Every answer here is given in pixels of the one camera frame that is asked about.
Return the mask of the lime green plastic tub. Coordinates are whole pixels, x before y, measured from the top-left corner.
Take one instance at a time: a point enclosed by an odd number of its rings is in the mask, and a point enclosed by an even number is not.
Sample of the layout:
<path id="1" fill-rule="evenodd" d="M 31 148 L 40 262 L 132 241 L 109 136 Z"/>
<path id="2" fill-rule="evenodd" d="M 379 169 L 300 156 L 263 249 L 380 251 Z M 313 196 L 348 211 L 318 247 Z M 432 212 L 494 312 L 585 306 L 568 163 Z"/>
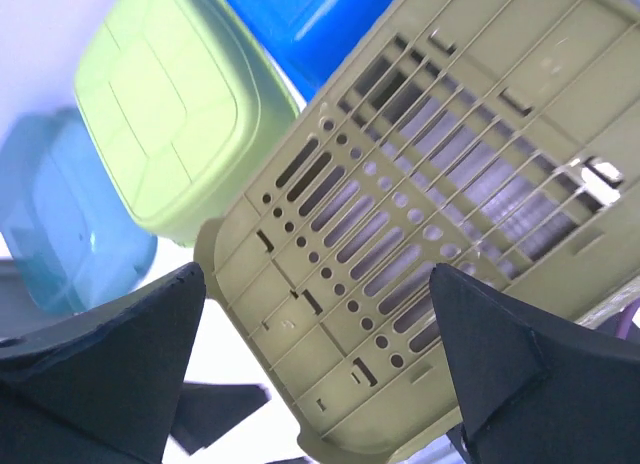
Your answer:
<path id="1" fill-rule="evenodd" d="M 129 215 L 184 247 L 226 213 L 299 113 L 224 0 L 117 0 L 74 93 Z"/>

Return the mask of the large blue plastic container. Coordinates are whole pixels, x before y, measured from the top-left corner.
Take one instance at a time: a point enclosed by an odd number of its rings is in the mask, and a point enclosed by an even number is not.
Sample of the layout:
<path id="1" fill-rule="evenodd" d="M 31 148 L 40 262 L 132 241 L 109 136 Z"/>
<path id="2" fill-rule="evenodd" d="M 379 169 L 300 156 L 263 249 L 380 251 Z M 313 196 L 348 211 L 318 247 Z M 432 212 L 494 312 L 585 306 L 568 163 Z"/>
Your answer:
<path id="1" fill-rule="evenodd" d="M 393 0 L 225 0 L 310 101 Z"/>

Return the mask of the olive green slotted basket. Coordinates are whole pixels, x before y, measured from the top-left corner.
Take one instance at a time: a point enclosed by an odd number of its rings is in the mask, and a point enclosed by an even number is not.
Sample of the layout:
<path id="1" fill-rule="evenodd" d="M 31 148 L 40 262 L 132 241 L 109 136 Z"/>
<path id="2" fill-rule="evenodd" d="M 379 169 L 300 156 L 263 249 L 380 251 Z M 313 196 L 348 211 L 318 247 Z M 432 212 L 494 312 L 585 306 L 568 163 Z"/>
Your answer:
<path id="1" fill-rule="evenodd" d="M 639 296 L 639 0 L 395 0 L 194 249 L 320 463 L 460 421 L 450 264 L 593 328 Z"/>

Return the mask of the teal plastic tub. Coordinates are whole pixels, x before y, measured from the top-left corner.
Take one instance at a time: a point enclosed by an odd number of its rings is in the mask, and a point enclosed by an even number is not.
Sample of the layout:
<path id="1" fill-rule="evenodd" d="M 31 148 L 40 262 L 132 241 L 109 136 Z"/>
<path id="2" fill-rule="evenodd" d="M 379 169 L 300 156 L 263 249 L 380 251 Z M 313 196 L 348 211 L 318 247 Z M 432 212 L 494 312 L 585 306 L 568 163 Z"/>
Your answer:
<path id="1" fill-rule="evenodd" d="M 75 107 L 14 121 L 1 146 L 1 234 L 36 306 L 58 316 L 128 294 L 157 250 Z"/>

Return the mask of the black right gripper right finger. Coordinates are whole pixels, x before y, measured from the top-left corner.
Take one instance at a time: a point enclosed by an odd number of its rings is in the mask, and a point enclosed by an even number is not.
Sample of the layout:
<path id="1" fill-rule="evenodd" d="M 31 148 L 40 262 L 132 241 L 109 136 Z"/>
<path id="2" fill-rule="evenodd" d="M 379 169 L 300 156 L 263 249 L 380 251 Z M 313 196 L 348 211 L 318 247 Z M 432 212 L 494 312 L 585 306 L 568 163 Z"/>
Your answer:
<path id="1" fill-rule="evenodd" d="M 429 289 L 473 462 L 638 462 L 638 344 L 448 264 Z"/>

